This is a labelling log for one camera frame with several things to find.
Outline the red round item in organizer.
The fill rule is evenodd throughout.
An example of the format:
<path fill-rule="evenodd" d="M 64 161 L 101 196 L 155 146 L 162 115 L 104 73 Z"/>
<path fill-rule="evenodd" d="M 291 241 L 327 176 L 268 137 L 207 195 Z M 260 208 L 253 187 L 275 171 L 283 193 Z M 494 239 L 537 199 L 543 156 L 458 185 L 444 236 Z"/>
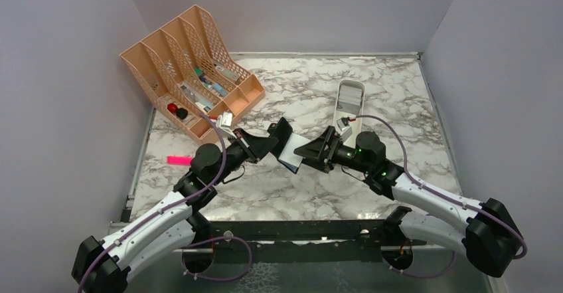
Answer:
<path fill-rule="evenodd" d="M 175 114 L 176 111 L 178 110 L 178 106 L 177 106 L 176 104 L 174 104 L 174 103 L 169 103 L 169 104 L 167 105 L 167 109 L 168 109 L 168 111 L 170 111 L 170 113 Z"/>

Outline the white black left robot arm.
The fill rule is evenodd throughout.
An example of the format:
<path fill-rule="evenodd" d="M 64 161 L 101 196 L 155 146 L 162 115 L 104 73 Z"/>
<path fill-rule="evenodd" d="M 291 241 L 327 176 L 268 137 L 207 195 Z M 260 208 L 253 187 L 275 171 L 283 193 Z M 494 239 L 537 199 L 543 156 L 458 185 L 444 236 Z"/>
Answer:
<path fill-rule="evenodd" d="M 286 143 L 285 138 L 237 129 L 228 145 L 220 140 L 198 147 L 188 172 L 158 204 L 101 240 L 82 241 L 71 272 L 79 292 L 124 292 L 130 280 L 167 253 L 181 247 L 212 248 L 225 237 L 213 235 L 201 209 L 216 197 L 216 185 L 246 162 L 279 155 Z"/>

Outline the black round item in organizer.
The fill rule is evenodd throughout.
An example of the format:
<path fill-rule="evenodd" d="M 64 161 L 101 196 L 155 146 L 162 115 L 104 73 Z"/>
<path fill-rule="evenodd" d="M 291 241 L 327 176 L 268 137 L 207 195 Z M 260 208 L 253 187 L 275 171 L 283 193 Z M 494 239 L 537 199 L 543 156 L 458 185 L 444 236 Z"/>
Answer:
<path fill-rule="evenodd" d="M 188 111 L 184 108 L 177 108 L 175 110 L 175 115 L 176 117 L 178 117 L 178 119 L 180 120 L 184 120 L 187 118 L 187 116 L 189 115 Z"/>

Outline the cream oblong plastic tray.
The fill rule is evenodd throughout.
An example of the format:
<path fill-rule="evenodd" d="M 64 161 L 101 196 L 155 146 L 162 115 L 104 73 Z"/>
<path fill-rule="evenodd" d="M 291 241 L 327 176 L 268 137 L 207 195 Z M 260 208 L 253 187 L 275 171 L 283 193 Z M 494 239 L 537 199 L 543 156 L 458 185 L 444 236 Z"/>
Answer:
<path fill-rule="evenodd" d="M 364 99 L 365 86 L 362 82 L 355 80 L 340 81 L 333 114 L 333 126 L 338 134 L 341 134 L 342 130 L 338 127 L 337 122 L 344 117 L 362 114 Z M 351 134 L 347 136 L 344 145 L 355 147 L 356 137 L 362 131 L 362 120 L 350 122 L 349 126 L 351 127 Z"/>

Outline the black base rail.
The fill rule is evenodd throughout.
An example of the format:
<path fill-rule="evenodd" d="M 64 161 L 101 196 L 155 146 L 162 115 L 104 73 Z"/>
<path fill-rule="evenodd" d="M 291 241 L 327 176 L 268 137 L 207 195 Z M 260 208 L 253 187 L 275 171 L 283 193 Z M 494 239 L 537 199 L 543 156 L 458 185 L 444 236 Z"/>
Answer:
<path fill-rule="evenodd" d="M 214 221 L 210 244 L 181 248 L 188 262 L 380 262 L 381 250 L 407 238 L 382 219 L 334 221 Z"/>

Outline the black leather card holder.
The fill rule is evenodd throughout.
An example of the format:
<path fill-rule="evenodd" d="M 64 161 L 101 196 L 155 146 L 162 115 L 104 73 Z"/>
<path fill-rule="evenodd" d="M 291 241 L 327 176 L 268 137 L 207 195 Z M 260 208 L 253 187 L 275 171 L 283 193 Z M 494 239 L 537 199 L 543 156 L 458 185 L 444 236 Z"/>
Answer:
<path fill-rule="evenodd" d="M 297 174 L 303 156 L 295 154 L 294 150 L 308 144 L 311 140 L 294 133 L 292 126 L 284 117 L 280 118 L 278 122 L 270 124 L 268 133 L 270 138 L 278 139 L 278 143 L 270 153 L 290 172 Z"/>

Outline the pink rectangular bar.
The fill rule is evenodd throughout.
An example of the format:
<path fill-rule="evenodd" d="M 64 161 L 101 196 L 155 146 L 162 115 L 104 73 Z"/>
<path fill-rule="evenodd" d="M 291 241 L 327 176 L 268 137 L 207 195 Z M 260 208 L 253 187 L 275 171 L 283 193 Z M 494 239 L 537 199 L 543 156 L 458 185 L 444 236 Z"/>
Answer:
<path fill-rule="evenodd" d="M 192 157 L 182 157 L 182 156 L 174 156 L 174 155 L 167 156 L 167 163 L 170 165 L 190 166 L 192 160 L 193 160 Z"/>

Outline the peach plastic file organizer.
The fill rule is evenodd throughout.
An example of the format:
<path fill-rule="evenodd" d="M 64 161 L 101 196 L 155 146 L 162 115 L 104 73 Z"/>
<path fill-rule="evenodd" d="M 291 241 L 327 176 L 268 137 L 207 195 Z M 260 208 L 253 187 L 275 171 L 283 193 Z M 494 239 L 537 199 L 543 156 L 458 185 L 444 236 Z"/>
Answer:
<path fill-rule="evenodd" d="M 232 112 L 237 123 L 266 95 L 256 75 L 230 56 L 212 15 L 198 5 L 129 47 L 120 57 L 154 108 L 197 144 L 217 141 L 201 114 L 213 118 Z M 214 60 L 237 72 L 239 85 L 216 71 Z M 204 86 L 195 68 L 220 84 L 228 95 L 220 97 Z M 170 113 L 169 103 L 186 109 L 187 118 L 180 120 Z"/>

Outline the teal pens in organizer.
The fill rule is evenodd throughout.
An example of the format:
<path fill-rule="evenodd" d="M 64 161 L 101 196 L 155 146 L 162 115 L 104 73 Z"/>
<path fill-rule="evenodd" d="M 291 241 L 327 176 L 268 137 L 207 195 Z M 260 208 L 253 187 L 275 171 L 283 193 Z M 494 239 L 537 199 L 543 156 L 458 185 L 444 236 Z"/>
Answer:
<path fill-rule="evenodd" d="M 220 84 L 209 80 L 201 69 L 195 68 L 194 72 L 198 76 L 199 80 L 203 83 L 203 85 L 206 86 L 209 90 L 211 90 L 212 92 L 214 92 L 220 97 L 226 97 L 228 95 L 228 92 L 225 89 L 223 89 L 223 87 Z"/>

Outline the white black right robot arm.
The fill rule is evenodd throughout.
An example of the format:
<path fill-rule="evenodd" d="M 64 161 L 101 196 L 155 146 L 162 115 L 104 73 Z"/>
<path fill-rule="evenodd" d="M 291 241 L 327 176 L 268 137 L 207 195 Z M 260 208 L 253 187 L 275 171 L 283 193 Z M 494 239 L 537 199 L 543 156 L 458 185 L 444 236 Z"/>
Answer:
<path fill-rule="evenodd" d="M 421 209 L 402 208 L 387 219 L 383 235 L 391 244 L 405 239 L 437 244 L 466 256 L 477 270 L 495 278 L 524 251 L 523 237 L 502 202 L 456 195 L 408 173 L 387 159 L 386 146 L 374 132 L 361 132 L 349 147 L 329 126 L 293 152 L 319 171 L 341 165 L 361 172 L 376 194 Z"/>

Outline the grey device in organizer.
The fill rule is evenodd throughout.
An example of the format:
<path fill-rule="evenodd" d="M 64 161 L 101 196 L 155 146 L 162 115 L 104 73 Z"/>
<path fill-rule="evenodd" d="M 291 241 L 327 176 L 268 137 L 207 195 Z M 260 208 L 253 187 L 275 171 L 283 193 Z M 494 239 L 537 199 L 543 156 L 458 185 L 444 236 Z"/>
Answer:
<path fill-rule="evenodd" d="M 240 83 L 240 75 L 237 72 L 227 69 L 224 65 L 220 64 L 217 61 L 213 61 L 214 67 L 216 71 L 218 71 L 221 75 L 229 79 L 231 82 L 239 85 Z"/>

